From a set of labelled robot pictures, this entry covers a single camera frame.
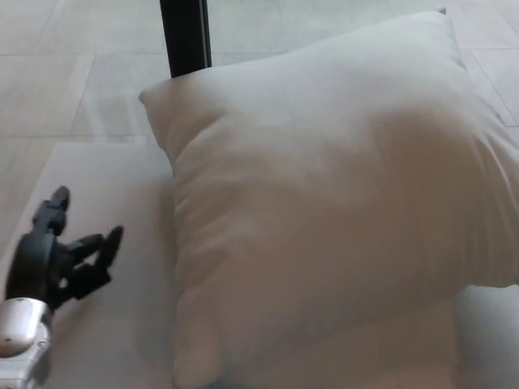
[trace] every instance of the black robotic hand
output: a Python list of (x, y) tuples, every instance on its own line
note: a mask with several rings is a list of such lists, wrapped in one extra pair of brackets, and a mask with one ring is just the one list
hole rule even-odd
[[(43, 301), (54, 312), (72, 298), (80, 300), (111, 281), (109, 268), (121, 244), (118, 226), (103, 237), (83, 237), (68, 245), (58, 242), (66, 227), (70, 191), (62, 186), (41, 203), (32, 231), (22, 236), (6, 283), (7, 300), (26, 297)], [(97, 253), (96, 260), (85, 260)]]

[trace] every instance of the white floor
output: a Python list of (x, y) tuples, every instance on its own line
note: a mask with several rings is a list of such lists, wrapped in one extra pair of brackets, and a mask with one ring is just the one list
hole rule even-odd
[[(517, 0), (208, 2), (215, 65), (446, 6), (474, 81), (519, 134)], [(137, 94), (168, 76), (158, 0), (0, 0), (0, 251), (53, 144), (146, 142)]]

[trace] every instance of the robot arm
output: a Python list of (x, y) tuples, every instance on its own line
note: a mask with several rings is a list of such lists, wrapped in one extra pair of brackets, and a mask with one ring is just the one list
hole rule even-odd
[[(90, 235), (63, 245), (70, 191), (62, 186), (41, 203), (15, 251), (0, 305), (0, 389), (37, 389), (50, 373), (54, 312), (111, 281), (109, 268), (121, 244), (121, 226), (107, 237)], [(96, 260), (85, 260), (97, 253)]]

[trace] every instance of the white pillow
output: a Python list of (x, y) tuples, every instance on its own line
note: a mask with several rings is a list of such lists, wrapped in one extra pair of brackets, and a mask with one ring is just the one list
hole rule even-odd
[(448, 17), (145, 90), (175, 173), (174, 377), (517, 278), (517, 144)]

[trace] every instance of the white table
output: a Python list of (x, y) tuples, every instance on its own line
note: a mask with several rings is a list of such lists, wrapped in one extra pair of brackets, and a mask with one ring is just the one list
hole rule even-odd
[[(108, 233), (116, 224), (126, 234), (113, 283), (58, 312), (49, 387), (171, 388), (174, 229), (167, 160), (156, 146), (60, 143), (0, 262), (0, 277), (40, 201), (60, 185), (72, 193), (63, 242)], [(519, 290), (473, 289), (251, 366), (234, 381), (252, 389), (517, 389), (518, 366)]]

